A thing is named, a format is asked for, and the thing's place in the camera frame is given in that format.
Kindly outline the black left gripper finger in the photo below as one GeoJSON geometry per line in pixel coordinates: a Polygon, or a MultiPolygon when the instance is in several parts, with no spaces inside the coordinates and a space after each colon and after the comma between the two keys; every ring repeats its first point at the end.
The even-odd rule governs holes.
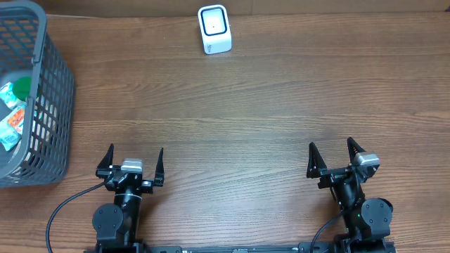
{"type": "Polygon", "coordinates": [[[113,153],[114,153],[114,145],[111,143],[107,153],[100,161],[96,168],[96,176],[97,177],[108,177],[111,173],[110,166],[113,164],[113,153]]]}
{"type": "Polygon", "coordinates": [[[163,187],[164,180],[165,180],[163,153],[164,153],[164,148],[161,148],[158,159],[157,159],[156,168],[155,168],[154,186],[156,186],[156,187],[163,187]]]}

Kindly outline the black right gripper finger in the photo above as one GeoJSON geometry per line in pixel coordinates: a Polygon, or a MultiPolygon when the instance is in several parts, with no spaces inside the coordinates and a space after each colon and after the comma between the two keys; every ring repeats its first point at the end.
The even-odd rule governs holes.
{"type": "Polygon", "coordinates": [[[358,153],[363,153],[365,150],[352,138],[347,139],[347,148],[349,151],[349,160],[354,164],[354,158],[358,153]]]}
{"type": "Polygon", "coordinates": [[[328,168],[326,163],[323,161],[323,158],[316,147],[314,142],[309,144],[309,161],[307,165],[307,178],[314,179],[321,176],[323,171],[326,171],[328,168]]]}

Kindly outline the orange snack packet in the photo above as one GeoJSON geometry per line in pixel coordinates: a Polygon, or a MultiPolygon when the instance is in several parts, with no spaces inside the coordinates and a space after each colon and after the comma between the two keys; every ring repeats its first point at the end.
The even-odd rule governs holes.
{"type": "Polygon", "coordinates": [[[23,124],[25,120],[25,106],[19,105],[8,116],[8,124],[20,135],[23,134],[23,124]]]}

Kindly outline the teal snack packet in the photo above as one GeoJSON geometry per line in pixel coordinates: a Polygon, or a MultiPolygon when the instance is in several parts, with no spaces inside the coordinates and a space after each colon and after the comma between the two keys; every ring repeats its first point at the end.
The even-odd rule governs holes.
{"type": "Polygon", "coordinates": [[[6,151],[11,151],[21,140],[21,135],[7,122],[7,117],[1,121],[1,144],[6,151]]]}

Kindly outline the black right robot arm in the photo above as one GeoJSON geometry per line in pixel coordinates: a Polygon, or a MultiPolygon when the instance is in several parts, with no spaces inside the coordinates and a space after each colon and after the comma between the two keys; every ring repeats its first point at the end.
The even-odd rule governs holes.
{"type": "Polygon", "coordinates": [[[390,235],[393,205],[384,198],[367,199],[361,185],[377,172],[380,158],[365,151],[353,138],[347,139],[349,163],[345,167],[328,169],[316,144],[309,144],[307,178],[318,179],[318,188],[330,190],[340,213],[316,232],[309,252],[395,252],[390,235]],[[319,245],[318,238],[332,223],[342,219],[346,232],[331,242],[319,245]]]}

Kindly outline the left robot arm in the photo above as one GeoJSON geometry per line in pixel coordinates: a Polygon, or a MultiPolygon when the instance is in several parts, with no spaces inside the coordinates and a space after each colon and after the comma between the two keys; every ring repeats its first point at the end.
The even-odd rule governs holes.
{"type": "Polygon", "coordinates": [[[112,203],[101,205],[93,215],[96,231],[95,252],[148,252],[148,246],[136,237],[143,194],[152,194],[165,180],[161,150],[154,179],[143,177],[143,161],[127,158],[120,165],[113,164],[114,145],[96,168],[96,176],[103,179],[106,190],[115,194],[112,203]]]}

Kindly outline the white barcode scanner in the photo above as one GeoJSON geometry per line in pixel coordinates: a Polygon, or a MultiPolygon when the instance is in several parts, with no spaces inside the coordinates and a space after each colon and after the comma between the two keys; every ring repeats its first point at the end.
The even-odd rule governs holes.
{"type": "Polygon", "coordinates": [[[198,10],[198,22],[204,52],[207,55],[232,49],[232,36],[226,8],[221,4],[203,6],[198,10]]]}

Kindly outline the grey plastic mesh basket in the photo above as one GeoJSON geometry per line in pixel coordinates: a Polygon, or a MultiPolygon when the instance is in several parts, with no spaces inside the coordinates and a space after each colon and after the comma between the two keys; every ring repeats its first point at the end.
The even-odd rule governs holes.
{"type": "Polygon", "coordinates": [[[20,142],[1,150],[1,187],[61,181],[69,164],[75,78],[33,1],[1,3],[1,84],[31,79],[20,142]]]}

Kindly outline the green round lid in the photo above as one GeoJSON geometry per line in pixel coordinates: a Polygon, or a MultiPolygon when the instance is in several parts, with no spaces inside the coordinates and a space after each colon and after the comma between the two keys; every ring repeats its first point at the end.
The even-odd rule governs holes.
{"type": "Polygon", "coordinates": [[[31,88],[32,78],[21,77],[13,83],[13,95],[22,102],[25,102],[30,96],[31,88]]]}

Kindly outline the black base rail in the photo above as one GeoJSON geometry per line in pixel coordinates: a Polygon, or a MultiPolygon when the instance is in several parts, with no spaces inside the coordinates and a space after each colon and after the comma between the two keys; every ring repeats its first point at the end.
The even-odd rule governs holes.
{"type": "MultiPolygon", "coordinates": [[[[278,245],[278,246],[256,246],[256,247],[194,247],[183,248],[180,246],[167,246],[167,247],[149,247],[147,245],[135,246],[131,248],[122,249],[103,249],[98,246],[94,249],[85,250],[85,253],[94,252],[145,252],[145,253],[309,253],[311,243],[301,242],[298,245],[278,245]]],[[[354,251],[338,251],[333,249],[333,244],[329,242],[316,242],[313,251],[316,252],[387,252],[396,253],[397,250],[393,242],[387,242],[385,249],[382,247],[376,247],[375,249],[363,249],[362,247],[356,248],[354,251]]]]}

